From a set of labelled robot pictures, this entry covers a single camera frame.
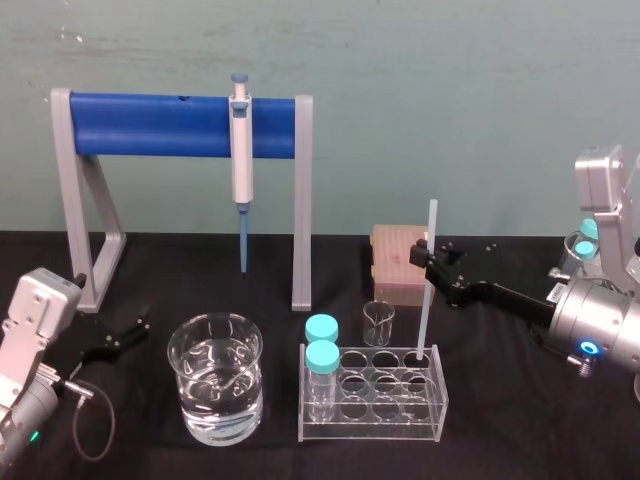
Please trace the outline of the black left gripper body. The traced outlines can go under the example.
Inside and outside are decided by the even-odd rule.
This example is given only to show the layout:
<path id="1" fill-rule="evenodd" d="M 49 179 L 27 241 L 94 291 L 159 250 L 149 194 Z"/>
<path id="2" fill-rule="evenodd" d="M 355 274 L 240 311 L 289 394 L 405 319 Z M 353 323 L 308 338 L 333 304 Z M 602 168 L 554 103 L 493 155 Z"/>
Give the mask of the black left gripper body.
<path id="1" fill-rule="evenodd" d="M 71 379 L 83 366 L 94 361 L 112 361 L 118 356 L 116 333 L 97 315 L 76 313 L 71 324 L 49 347 L 49 366 L 57 375 Z"/>

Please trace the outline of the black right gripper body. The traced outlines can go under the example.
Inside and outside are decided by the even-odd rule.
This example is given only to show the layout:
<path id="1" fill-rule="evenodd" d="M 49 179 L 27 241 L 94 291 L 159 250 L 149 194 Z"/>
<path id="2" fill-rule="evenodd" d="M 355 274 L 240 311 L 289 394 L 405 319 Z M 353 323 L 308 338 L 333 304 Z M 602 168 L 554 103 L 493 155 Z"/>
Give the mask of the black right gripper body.
<path id="1" fill-rule="evenodd" d="M 492 305 L 547 330 L 555 304 L 547 299 L 554 282 L 544 274 L 518 264 L 496 243 L 468 251 L 467 263 L 455 266 L 453 307 L 474 303 Z"/>

